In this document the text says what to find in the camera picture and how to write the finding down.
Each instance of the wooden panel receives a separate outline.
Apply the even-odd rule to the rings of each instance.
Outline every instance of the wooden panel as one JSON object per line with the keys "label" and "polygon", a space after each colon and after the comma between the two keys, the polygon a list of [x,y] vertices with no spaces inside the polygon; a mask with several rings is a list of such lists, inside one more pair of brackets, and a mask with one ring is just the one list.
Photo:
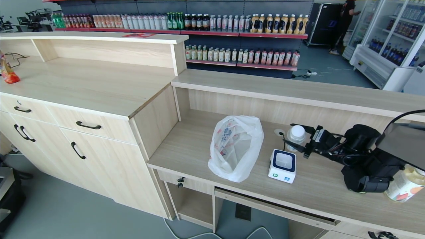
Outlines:
{"label": "wooden panel", "polygon": [[320,235],[324,229],[310,226],[301,222],[288,220],[290,239],[313,239]]}
{"label": "wooden panel", "polygon": [[92,40],[51,40],[59,57],[173,68],[170,45]]}
{"label": "wooden panel", "polygon": [[3,53],[12,52],[24,56],[40,56],[31,40],[1,40],[0,44]]}
{"label": "wooden panel", "polygon": [[227,192],[221,189],[216,189],[214,195],[219,198],[223,198],[232,202],[243,204],[248,207],[252,207],[252,208],[265,211],[274,215],[285,217],[289,220],[302,222],[302,223],[315,226],[318,228],[330,230],[335,227],[335,222],[327,221],[319,217],[314,217],[312,215],[292,211],[288,208],[279,207],[271,203],[267,203],[257,199]]}
{"label": "wooden panel", "polygon": [[46,62],[57,58],[57,53],[50,40],[31,40],[41,59]]}
{"label": "wooden panel", "polygon": [[361,239],[360,237],[350,236],[347,234],[342,234],[342,233],[334,232],[334,231],[330,231],[319,238],[320,239]]}
{"label": "wooden panel", "polygon": [[143,145],[150,157],[178,121],[173,89],[169,85],[134,116]]}
{"label": "wooden panel", "polygon": [[[47,108],[62,127],[137,145],[130,123],[127,120],[115,119],[52,105],[48,105]],[[85,126],[96,127],[100,125],[101,128],[92,129],[79,126],[77,125],[78,121]]]}
{"label": "wooden panel", "polygon": [[186,52],[184,42],[171,46],[171,56],[173,58],[174,74],[177,76],[182,71],[186,70]]}
{"label": "wooden panel", "polygon": [[[159,178],[161,180],[175,184],[175,185],[178,184],[177,180],[182,178],[179,175],[170,174],[170,173],[166,173],[166,172],[163,172],[163,171],[158,171],[158,174],[159,174]],[[190,179],[190,178],[185,178],[184,182],[182,182],[182,184],[183,184],[183,187],[185,187],[185,188],[190,188],[190,189],[193,189],[195,191],[206,193],[206,194],[209,194],[209,195],[214,194],[214,185],[211,185],[211,184],[199,182],[199,181],[196,181],[196,180],[193,180],[193,179]]]}
{"label": "wooden panel", "polygon": [[[378,236],[379,232],[382,230],[373,229],[373,228],[367,228],[360,225],[352,224],[349,222],[340,222],[334,229],[332,229],[337,232],[341,232],[348,235],[353,235],[361,238],[370,238],[368,235],[368,231],[374,232],[376,236]],[[400,235],[399,233],[394,233],[394,235],[398,239],[418,239],[419,237],[410,237],[410,236],[404,236]]]}
{"label": "wooden panel", "polygon": [[0,95],[0,101],[2,109],[9,113],[28,117],[34,120],[40,120],[50,124],[57,124],[54,118],[52,117],[52,114],[50,114],[49,110],[43,104],[30,100],[24,100],[22,97],[5,94]]}
{"label": "wooden panel", "polygon": [[226,115],[250,115],[261,120],[289,125],[297,123],[344,134],[355,124],[364,124],[382,132],[391,117],[343,111],[309,105],[262,100],[243,96],[189,90],[190,108]]}
{"label": "wooden panel", "polygon": [[61,130],[69,142],[76,143],[90,171],[115,202],[168,218],[137,145]]}

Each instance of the gray floor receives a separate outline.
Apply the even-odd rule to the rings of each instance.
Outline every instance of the gray floor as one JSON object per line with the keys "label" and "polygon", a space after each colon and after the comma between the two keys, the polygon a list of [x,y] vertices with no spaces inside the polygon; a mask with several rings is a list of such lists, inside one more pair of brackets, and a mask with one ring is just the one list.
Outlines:
{"label": "gray floor", "polygon": [[376,86],[358,70],[353,71],[353,66],[341,55],[335,56],[328,52],[326,47],[310,46],[304,43],[300,47],[300,61],[298,71],[294,75],[304,75],[308,69],[317,72],[310,78],[296,77],[296,80],[351,85],[366,88]]}

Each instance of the plastic bag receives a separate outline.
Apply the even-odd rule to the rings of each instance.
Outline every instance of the plastic bag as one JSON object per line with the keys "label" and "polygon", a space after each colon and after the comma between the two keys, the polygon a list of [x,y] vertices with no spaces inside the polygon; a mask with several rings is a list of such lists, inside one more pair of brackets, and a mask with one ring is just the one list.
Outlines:
{"label": "plastic bag", "polygon": [[227,116],[215,126],[208,167],[221,178],[244,181],[257,161],[263,139],[259,118]]}

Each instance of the drawer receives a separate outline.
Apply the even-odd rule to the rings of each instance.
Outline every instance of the drawer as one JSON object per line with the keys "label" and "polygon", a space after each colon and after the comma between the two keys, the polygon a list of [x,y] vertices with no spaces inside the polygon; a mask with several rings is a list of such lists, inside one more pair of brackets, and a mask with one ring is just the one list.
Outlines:
{"label": "drawer", "polygon": [[236,202],[277,216],[285,217],[289,220],[301,222],[325,230],[331,230],[336,225],[336,221],[333,219],[320,217],[311,213],[304,213],[281,205],[273,204],[261,199],[225,191],[218,188],[215,189],[214,195],[225,200]]}
{"label": "drawer", "polygon": [[[166,181],[175,185],[179,184],[180,182],[178,182],[177,180],[182,178],[182,176],[166,173],[163,171],[158,171],[158,174],[159,174],[159,178],[162,181]],[[214,194],[214,186],[207,183],[199,182],[193,179],[184,178],[181,184],[185,188],[190,188],[198,192],[206,193],[209,195]]]}
{"label": "drawer", "polygon": [[42,103],[23,100],[12,95],[0,95],[1,110],[50,124],[57,124],[52,114]]}
{"label": "drawer", "polygon": [[47,108],[58,124],[64,128],[137,145],[128,120],[115,119],[51,105],[48,105]]}
{"label": "drawer", "polygon": [[[376,236],[378,236],[379,233],[382,232],[382,230],[367,228],[367,227],[352,224],[349,222],[340,222],[333,230],[337,232],[345,233],[348,235],[357,236],[360,238],[370,238],[368,234],[369,231],[375,233]],[[393,234],[396,237],[398,237],[398,239],[416,239],[415,237],[404,236],[398,233],[393,233]]]}

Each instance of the black cabinet handle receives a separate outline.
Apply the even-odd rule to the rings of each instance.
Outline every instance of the black cabinet handle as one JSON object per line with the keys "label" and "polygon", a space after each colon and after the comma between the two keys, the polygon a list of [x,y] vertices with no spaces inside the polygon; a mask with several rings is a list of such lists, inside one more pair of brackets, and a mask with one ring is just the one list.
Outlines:
{"label": "black cabinet handle", "polygon": [[92,128],[92,129],[100,129],[100,128],[102,128],[102,126],[100,126],[100,125],[97,125],[97,126],[94,126],[94,127],[87,126],[87,125],[83,125],[81,121],[77,121],[77,122],[75,122],[75,123],[76,123],[78,126],[86,127],[86,128]]}
{"label": "black cabinet handle", "polygon": [[75,151],[75,153],[78,155],[78,157],[80,157],[81,159],[85,159],[85,156],[81,156],[81,155],[77,152],[77,150],[75,149],[75,145],[76,145],[76,143],[75,143],[75,142],[72,142],[72,143],[71,143],[71,147],[72,147],[72,149],[74,149],[74,151]]}
{"label": "black cabinet handle", "polygon": [[15,130],[18,132],[18,134],[20,135],[20,136],[22,136],[22,138],[24,138],[24,139],[26,139],[26,140],[29,140],[29,137],[28,136],[23,136],[22,134],[21,134],[21,132],[19,132],[19,130],[18,130],[18,125],[13,125],[14,127],[15,127]]}
{"label": "black cabinet handle", "polygon": [[25,128],[23,126],[21,126],[20,128],[22,130],[22,133],[24,133],[24,135],[27,136],[27,138],[28,138],[27,140],[35,142],[35,139],[30,139],[29,136],[25,133],[25,131],[24,131]]}
{"label": "black cabinet handle", "polygon": [[25,113],[29,113],[29,112],[31,112],[32,110],[26,110],[26,111],[23,111],[23,110],[20,110],[19,109],[19,107],[17,107],[17,106],[15,106],[15,107],[13,107],[15,110],[17,110],[17,111],[21,111],[21,112],[25,112]]}

